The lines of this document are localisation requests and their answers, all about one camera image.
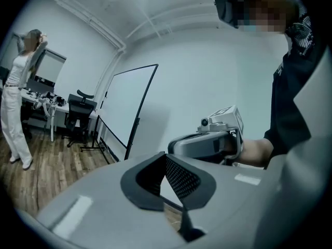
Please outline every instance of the black office chair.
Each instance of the black office chair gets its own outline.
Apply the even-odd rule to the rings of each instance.
[[[66,120],[66,127],[70,131],[71,140],[67,144],[67,147],[76,141],[83,141],[84,146],[87,144],[87,135],[89,128],[89,117],[94,110],[94,105],[85,103],[86,98],[93,99],[93,95],[86,95],[80,90],[77,90],[77,94],[82,96],[81,101],[69,100],[69,115]],[[76,122],[79,120],[79,127],[76,126]]]

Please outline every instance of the woman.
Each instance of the woman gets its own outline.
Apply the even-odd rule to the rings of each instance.
[[[6,141],[11,150],[10,163],[21,159],[23,170],[30,168],[32,156],[27,146],[21,124],[21,90],[26,86],[27,73],[36,63],[47,45],[46,35],[39,30],[30,31],[17,40],[19,55],[12,63],[2,93],[1,125]]]

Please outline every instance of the ceiling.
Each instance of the ceiling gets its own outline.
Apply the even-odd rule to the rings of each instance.
[[[59,0],[96,19],[126,43],[198,27],[228,28],[213,0]]]

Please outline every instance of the vr headset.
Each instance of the vr headset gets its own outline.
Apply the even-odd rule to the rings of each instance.
[[[253,0],[246,0],[246,3],[250,3]],[[245,5],[244,0],[214,0],[214,4],[217,7],[219,19],[222,22],[239,28],[240,25],[250,25],[249,18],[249,5]]]

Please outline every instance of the black shirt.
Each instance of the black shirt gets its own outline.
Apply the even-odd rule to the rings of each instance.
[[[291,50],[274,73],[271,101],[271,125],[265,133],[274,150],[270,158],[286,154],[293,146],[310,138],[309,129],[294,103],[312,75],[322,54],[318,34],[313,34],[306,9],[299,6],[299,19],[287,30]]]

